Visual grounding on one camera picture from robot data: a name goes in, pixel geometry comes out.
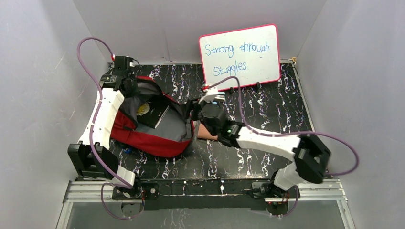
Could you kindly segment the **aluminium frame rail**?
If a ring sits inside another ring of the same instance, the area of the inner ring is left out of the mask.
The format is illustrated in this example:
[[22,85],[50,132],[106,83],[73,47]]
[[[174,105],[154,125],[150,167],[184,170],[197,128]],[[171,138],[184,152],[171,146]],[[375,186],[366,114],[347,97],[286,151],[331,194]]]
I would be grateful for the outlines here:
[[[64,203],[74,202],[104,202],[120,204],[144,204],[139,201],[113,200],[112,192],[115,187],[107,184],[103,180],[72,181],[69,183],[64,197]],[[295,209],[298,201],[335,201],[343,222],[347,229],[355,228],[351,217],[347,197],[339,179],[325,179],[321,184],[312,184],[309,182],[297,185],[300,192],[300,198],[295,201],[288,201],[288,210],[286,212],[270,211],[272,216],[286,216],[289,210]]]

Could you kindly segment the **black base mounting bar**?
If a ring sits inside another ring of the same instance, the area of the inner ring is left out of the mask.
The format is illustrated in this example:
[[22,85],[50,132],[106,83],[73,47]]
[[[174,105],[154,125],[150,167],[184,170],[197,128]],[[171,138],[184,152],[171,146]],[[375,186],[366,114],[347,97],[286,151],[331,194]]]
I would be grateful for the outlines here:
[[113,200],[139,201],[147,211],[164,209],[247,208],[286,212],[300,198],[296,186],[287,191],[270,179],[142,179],[134,189],[114,188]]

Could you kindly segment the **red student backpack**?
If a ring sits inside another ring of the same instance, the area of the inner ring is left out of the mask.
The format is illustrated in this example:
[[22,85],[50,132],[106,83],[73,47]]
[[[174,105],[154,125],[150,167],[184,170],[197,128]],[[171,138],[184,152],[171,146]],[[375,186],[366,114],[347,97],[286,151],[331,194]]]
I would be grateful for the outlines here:
[[194,135],[194,124],[185,106],[163,92],[150,77],[138,77],[137,84],[138,93],[120,106],[111,138],[158,157],[180,155]]

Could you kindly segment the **whiteboard with pink frame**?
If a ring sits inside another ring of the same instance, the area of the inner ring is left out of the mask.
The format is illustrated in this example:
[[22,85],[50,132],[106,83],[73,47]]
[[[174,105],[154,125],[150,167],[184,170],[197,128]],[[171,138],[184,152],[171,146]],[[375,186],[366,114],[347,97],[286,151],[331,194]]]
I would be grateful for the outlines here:
[[[275,24],[203,35],[199,38],[200,56],[206,84],[219,91],[278,81],[281,77]],[[238,78],[239,82],[228,79]]]

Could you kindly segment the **black hardcover book gold emblem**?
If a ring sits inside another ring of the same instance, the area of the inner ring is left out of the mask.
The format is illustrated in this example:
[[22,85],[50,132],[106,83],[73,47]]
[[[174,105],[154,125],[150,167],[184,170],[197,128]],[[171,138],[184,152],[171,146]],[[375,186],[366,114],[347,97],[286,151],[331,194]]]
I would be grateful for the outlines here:
[[143,125],[156,129],[169,107],[170,103],[167,101],[150,100],[138,108],[137,121]]

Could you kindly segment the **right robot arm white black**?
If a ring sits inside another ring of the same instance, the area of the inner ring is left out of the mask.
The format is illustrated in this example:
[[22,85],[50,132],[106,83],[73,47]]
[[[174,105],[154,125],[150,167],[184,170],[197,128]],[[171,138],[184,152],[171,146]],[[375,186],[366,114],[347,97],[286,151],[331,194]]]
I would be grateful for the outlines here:
[[272,175],[268,185],[272,196],[280,198],[291,187],[303,182],[323,182],[331,152],[316,135],[283,136],[274,132],[259,135],[258,130],[250,130],[247,125],[230,120],[216,103],[190,101],[188,110],[192,120],[200,121],[227,147],[261,150],[291,161]]

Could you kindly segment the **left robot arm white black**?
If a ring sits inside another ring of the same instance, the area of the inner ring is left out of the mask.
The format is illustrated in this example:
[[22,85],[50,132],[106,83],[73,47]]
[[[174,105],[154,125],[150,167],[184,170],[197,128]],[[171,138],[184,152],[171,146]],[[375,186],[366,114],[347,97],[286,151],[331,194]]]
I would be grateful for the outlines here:
[[143,186],[135,181],[136,175],[118,163],[118,158],[110,152],[109,143],[114,120],[126,95],[137,90],[134,67],[137,63],[132,57],[111,56],[113,69],[98,81],[84,65],[79,63],[96,83],[98,92],[92,116],[85,131],[76,144],[70,144],[67,153],[79,175],[101,177],[111,180],[130,198],[138,198]]

